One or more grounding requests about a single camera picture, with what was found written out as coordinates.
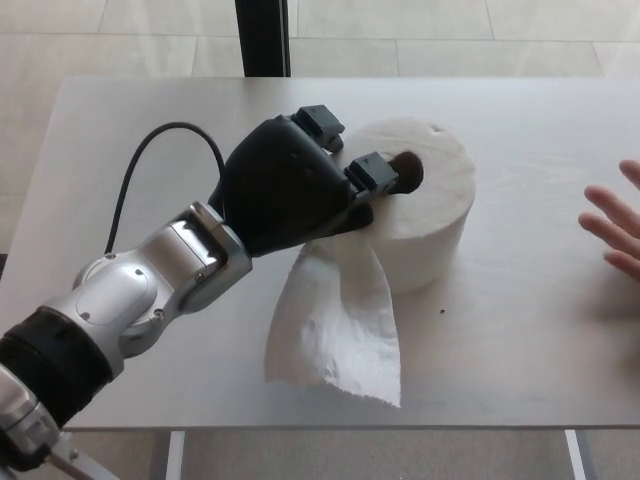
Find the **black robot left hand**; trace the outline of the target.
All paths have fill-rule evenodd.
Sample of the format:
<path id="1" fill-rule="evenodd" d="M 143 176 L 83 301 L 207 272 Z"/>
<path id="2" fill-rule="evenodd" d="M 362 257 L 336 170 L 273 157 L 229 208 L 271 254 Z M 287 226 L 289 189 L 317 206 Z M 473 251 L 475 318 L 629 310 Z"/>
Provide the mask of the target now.
<path id="1" fill-rule="evenodd" d="M 350 232 L 373 221 L 371 202 L 398 191 L 378 153 L 341 167 L 345 128 L 324 105 L 262 122 L 229 155 L 209 205 L 252 257 Z"/>

